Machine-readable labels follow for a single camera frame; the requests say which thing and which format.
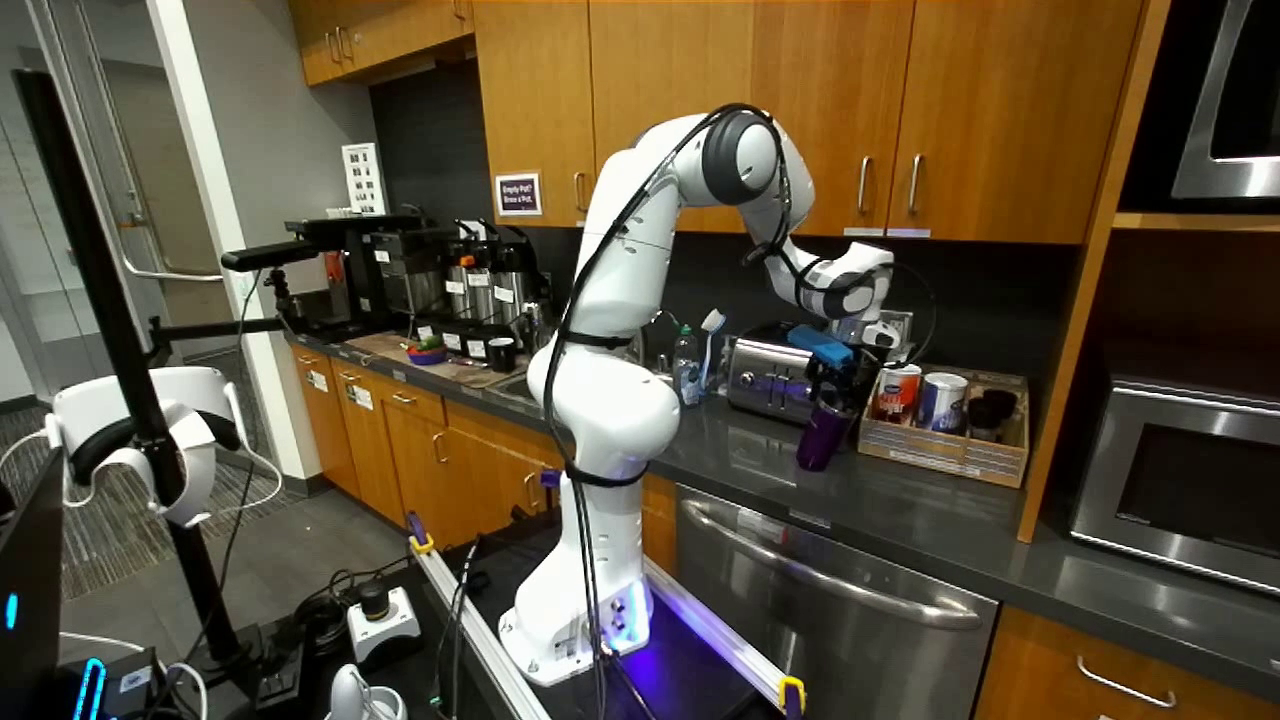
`tray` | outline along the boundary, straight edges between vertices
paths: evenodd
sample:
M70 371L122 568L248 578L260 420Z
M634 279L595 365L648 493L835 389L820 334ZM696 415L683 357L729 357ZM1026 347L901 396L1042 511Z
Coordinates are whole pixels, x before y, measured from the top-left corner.
M1027 380L1005 378L1005 371L976 371L976 370L931 370L931 371L970 378L970 396L976 396L986 389L1013 393L1016 410L1013 410L1007 423L999 430L999 440L948 435L948 433L927 433L917 423L877 420L874 400L867 400L867 410L861 415L861 433L855 433L855 452L901 459L901 463L920 463L920 467L935 467L935 474L954 474L954 478L970 478L970 481L986 481L986 485L999 485L999 488L1021 488L1026 474L1027 474L1027 457L1032 457L1032 447L1027 447L1027 435L1032 435L1027 433L1027 415L1032 415Z

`wooden cabinet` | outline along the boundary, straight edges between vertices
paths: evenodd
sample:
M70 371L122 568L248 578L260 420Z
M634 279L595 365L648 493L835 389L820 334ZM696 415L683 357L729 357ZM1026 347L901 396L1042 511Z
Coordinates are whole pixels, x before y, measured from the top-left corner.
M811 237L1084 244L1146 0L757 9L757 101L818 180Z
M477 0L489 171L536 171L540 215L583 222L595 169L659 122L751 93L749 0ZM729 207L683 211L688 232L739 232Z
M543 215L510 222L569 228L610 151L751 101L811 164L808 237L1084 244L1142 16L1146 0L477 0L491 171L543 180Z
M334 378L329 357L310 353L293 344L298 380L306 389L310 423L319 457L319 474L346 488L347 495L361 495L361 478L347 452L347 423L339 405L339 386Z
M339 389L347 447L361 478L355 495L361 506L378 510L386 519L405 523L382 380L378 371L346 359L334 359L334 378Z
M911 48L909 0L757 5L757 106L818 180L806 237L889 228L896 127Z
M293 0L310 83L334 83L471 35L467 0Z
M446 457L446 400L435 393L382 380L390 443L395 459L401 510L416 511L432 532L435 550L458 550L467 542L459 527L459 510L452 495L449 457Z
M471 536L510 527L512 511L543 511L540 467L558 463L548 435L449 405L449 467Z
M1275 720L1280 705L1245 697L1171 664L1138 657L1044 618L1005 610L987 661L981 720L1021 717L1196 717Z
M889 228L1084 244L1146 0L917 0Z
M665 572L676 572L676 485L665 478L644 478L642 485L642 544L644 557L656 561Z
M654 124L751 101L751 0L595 0L595 164ZM680 211L680 232L739 232L731 207Z
M595 180L588 0L477 0L477 64L489 176L536 171L540 215L526 228L574 228Z

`stainless steel dishwasher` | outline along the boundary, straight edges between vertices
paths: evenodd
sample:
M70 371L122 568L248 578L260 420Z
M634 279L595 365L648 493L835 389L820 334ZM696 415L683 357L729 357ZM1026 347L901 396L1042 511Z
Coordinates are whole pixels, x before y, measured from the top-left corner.
M818 720L971 717L995 599L704 493L676 579L808 683Z

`stainless steel oven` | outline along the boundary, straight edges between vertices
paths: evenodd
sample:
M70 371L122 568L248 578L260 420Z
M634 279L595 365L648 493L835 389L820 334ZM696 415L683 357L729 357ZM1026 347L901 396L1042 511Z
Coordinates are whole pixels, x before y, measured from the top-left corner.
M1129 205L1280 201L1280 5L1171 0Z
M1280 598L1280 405L1112 380L1071 536Z
M970 720L995 599L683 493L676 579L808 688L808 717Z

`kitchen counter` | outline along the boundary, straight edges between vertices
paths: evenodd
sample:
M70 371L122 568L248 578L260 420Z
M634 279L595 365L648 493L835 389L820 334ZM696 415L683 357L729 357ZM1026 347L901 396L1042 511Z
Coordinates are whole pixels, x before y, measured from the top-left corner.
M394 336L298 344L382 370L512 423L540 423L519 378L477 365L411 370ZM1021 495L861 452L823 474L793 459L799 430L731 414L724 400L683 410L680 435L654 463L659 478L818 527L854 550L987 592L1050 619L1106 637L1189 671L1280 702L1280 599L1189 572L1102 553L1042 523L1016 544Z

